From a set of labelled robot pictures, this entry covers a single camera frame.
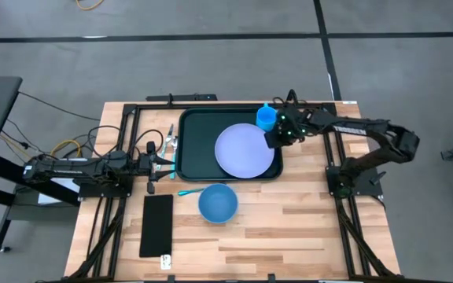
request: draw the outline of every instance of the wooden tabletop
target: wooden tabletop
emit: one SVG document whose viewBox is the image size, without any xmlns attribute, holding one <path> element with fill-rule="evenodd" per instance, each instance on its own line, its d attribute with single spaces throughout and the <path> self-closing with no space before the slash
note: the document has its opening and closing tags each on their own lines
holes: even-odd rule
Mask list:
<svg viewBox="0 0 453 283">
<path fill-rule="evenodd" d="M 123 104 L 107 102 L 101 125 L 118 127 Z M 139 134 L 153 128 L 167 133 L 171 123 L 177 133 L 182 111 L 143 110 Z M 356 103 L 337 102 L 337 112 L 340 116 L 359 117 Z M 126 141 L 131 132 L 130 125 L 131 120 Z M 100 129 L 96 150 L 107 152 L 116 144 L 117 136 L 116 130 Z M 334 137 L 330 136 L 336 152 Z M 363 137 L 344 134 L 343 139 L 348 156 L 362 156 L 369 151 Z M 145 136 L 138 143 L 141 151 L 145 150 L 149 140 L 158 143 L 160 138 L 157 134 Z M 172 148 L 167 150 L 168 160 L 172 152 Z M 202 219 L 197 207 L 198 193 L 174 198 L 171 270 L 160 269 L 160 258 L 139 258 L 147 177 L 137 177 L 133 194 L 127 199 L 115 279 L 164 280 L 168 274 L 174 274 L 176 280 L 263 280 L 269 273 L 274 273 L 277 279 L 347 278 L 335 203 L 328 194 L 324 172 L 327 160 L 323 138 L 307 138 L 301 144 L 284 147 L 282 152 L 284 170 L 279 178 L 269 182 L 230 184 L 237 192 L 240 204 L 237 215 L 227 224 L 213 225 Z M 184 182 L 177 175 L 174 180 L 165 177 L 155 183 L 156 194 L 177 193 L 181 189 L 203 186 L 203 183 Z M 383 207 L 372 197 L 356 197 L 356 201 L 366 242 L 392 272 L 399 273 Z M 97 203 L 96 198 L 81 203 L 65 275 L 74 272 L 87 255 Z M 112 215 L 117 206 L 115 202 Z M 98 239 L 102 212 L 103 209 L 98 216 L 94 244 Z M 351 242 L 355 270 L 360 274 L 357 247 L 352 239 Z M 109 242 L 101 275 L 107 274 L 111 247 Z"/>
</svg>

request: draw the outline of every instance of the concrete floor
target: concrete floor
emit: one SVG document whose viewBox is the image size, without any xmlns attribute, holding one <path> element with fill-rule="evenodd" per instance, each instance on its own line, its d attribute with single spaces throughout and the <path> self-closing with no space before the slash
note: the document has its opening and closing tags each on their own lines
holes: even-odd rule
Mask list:
<svg viewBox="0 0 453 283">
<path fill-rule="evenodd" d="M 444 0 L 322 6 L 328 32 L 453 31 L 453 2 Z M 72 0 L 0 0 L 0 37 L 317 32 L 315 18 L 307 0 L 105 0 L 90 12 Z M 453 38 L 330 42 L 343 99 L 358 101 L 363 116 L 391 119 L 422 140 L 414 162 L 382 168 L 403 274 L 453 281 L 453 162 L 440 159 L 440 150 L 453 146 Z M 168 93 L 252 100 L 294 88 L 301 98 L 331 98 L 319 39 L 0 43 L 0 75 L 21 76 L 22 91 L 97 117 L 104 101 Z M 18 98 L 10 119 L 42 149 L 95 126 L 26 97 Z M 11 125 L 6 129 L 17 136 Z M 4 144 L 0 155 L 20 162 Z M 0 282 L 62 276 L 74 225 L 74 219 L 13 222 L 5 241 L 13 250 L 0 255 Z"/>
</svg>

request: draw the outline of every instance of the blue bowl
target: blue bowl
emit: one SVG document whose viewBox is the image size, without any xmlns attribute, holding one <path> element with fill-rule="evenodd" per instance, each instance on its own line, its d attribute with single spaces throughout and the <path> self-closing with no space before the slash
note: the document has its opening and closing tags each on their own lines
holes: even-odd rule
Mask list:
<svg viewBox="0 0 453 283">
<path fill-rule="evenodd" d="M 237 213 L 238 205 L 234 190 L 224 184 L 210 185 L 198 198 L 198 210 L 205 220 L 215 224 L 230 221 Z"/>
</svg>

